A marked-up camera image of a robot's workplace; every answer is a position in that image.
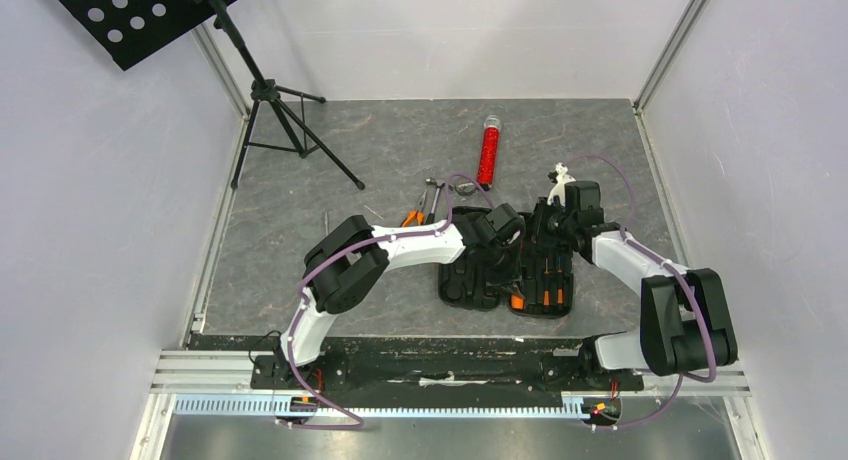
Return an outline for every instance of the red cylinder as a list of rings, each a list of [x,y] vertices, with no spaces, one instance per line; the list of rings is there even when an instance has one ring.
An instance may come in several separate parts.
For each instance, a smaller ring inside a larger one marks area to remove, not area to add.
[[[483,147],[480,150],[480,165],[477,167],[477,183],[484,190],[492,188],[495,180],[495,164],[498,160],[498,139],[501,136],[501,120],[489,115],[483,122]]]

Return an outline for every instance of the marbled gray surface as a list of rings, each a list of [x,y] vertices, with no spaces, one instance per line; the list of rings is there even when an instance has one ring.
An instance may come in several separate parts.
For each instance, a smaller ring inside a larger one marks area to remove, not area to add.
[[[309,125],[367,188],[358,191],[320,151],[302,160],[291,153],[251,149],[215,272],[204,333],[284,330],[297,305],[294,287],[303,275],[303,256],[324,236],[323,211],[330,213],[331,228],[355,214],[372,224],[396,226],[421,195],[424,178],[476,174],[481,125],[489,114],[504,122],[495,204],[508,202],[518,211],[531,211],[536,197],[547,196],[552,186],[547,173],[557,161],[602,153],[616,160],[635,186],[637,214],[631,231],[659,253],[673,255],[626,100],[307,104]],[[270,108],[259,115],[254,141],[288,144]],[[608,219],[627,215],[627,191],[614,170],[584,160],[571,173],[601,184]],[[485,203],[480,196],[457,202]],[[436,293],[437,267],[421,265],[383,275],[360,306],[337,319],[330,334],[585,337],[638,323],[634,293],[579,257],[574,266],[574,308],[564,319],[519,317],[506,306],[490,312],[448,307]]]

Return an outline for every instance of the hammer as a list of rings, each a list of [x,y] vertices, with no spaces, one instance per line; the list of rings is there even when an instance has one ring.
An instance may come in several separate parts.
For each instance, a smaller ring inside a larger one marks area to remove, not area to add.
[[[439,204],[439,195],[442,193],[442,187],[445,186],[445,182],[440,182],[433,177],[427,177],[424,179],[424,183],[436,187],[436,194],[433,196],[433,205],[430,207],[430,213],[427,214],[427,218],[424,220],[425,225],[430,225],[436,220],[436,206]]]

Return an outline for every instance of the perforated black panel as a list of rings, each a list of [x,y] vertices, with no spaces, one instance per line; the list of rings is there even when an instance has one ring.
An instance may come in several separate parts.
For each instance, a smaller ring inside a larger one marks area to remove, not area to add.
[[[214,14],[208,3],[193,0],[59,1],[124,70]]]

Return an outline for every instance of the tripod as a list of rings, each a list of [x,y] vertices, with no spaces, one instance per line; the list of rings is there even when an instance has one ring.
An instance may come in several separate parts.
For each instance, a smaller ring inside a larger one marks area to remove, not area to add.
[[[244,166],[244,160],[247,156],[248,147],[260,147],[260,148],[269,148],[272,150],[282,150],[285,152],[294,152],[300,155],[300,158],[306,158],[307,155],[314,152],[317,149],[321,149],[324,153],[330,157],[330,160],[338,166],[342,172],[347,175],[347,177],[356,185],[356,188],[360,190],[365,189],[365,184],[362,183],[361,180],[356,178],[356,175],[350,171],[350,169],[336,157],[324,142],[318,138],[315,133],[306,126],[303,120],[298,118],[297,114],[295,114],[288,105],[283,103],[280,99],[280,92],[286,93],[289,95],[295,95],[300,97],[301,102],[303,102],[304,98],[308,98],[310,100],[314,100],[318,103],[326,103],[327,99],[324,97],[318,97],[316,95],[310,95],[308,93],[299,92],[297,90],[292,90],[290,88],[280,87],[276,85],[273,79],[265,78],[262,75],[262,72],[259,71],[259,66],[256,65],[256,61],[253,60],[253,56],[250,54],[250,51],[247,49],[247,45],[244,42],[244,39],[233,23],[232,18],[230,18],[229,13],[227,13],[227,0],[207,0],[209,5],[215,11],[217,18],[215,19],[215,28],[220,28],[224,30],[228,37],[230,37],[230,41],[233,43],[233,46],[236,47],[241,58],[244,60],[244,63],[247,65],[248,70],[253,75],[253,84],[251,85],[250,98],[253,100],[253,106],[250,109],[250,116],[247,120],[247,129],[244,132],[244,137],[241,140],[241,152],[239,153],[238,163],[236,164],[236,171],[233,175],[233,180],[230,183],[230,186],[233,190],[238,188],[239,184],[239,176],[241,176],[241,169]],[[283,130],[286,131],[286,135],[288,135],[291,140],[294,148],[288,147],[279,147],[276,145],[268,145],[265,143],[254,143],[250,141],[251,134],[253,133],[253,127],[256,123],[256,115],[259,113],[259,106],[262,102],[268,102],[271,105],[271,108],[274,110],[274,114],[277,116],[277,119],[280,121],[280,125],[283,126]],[[315,142],[315,146],[312,148],[305,148],[304,145],[301,145],[300,140],[297,138],[297,134],[292,128],[291,123],[289,123],[289,118],[297,124],[298,127],[303,130],[305,138],[308,136]]]

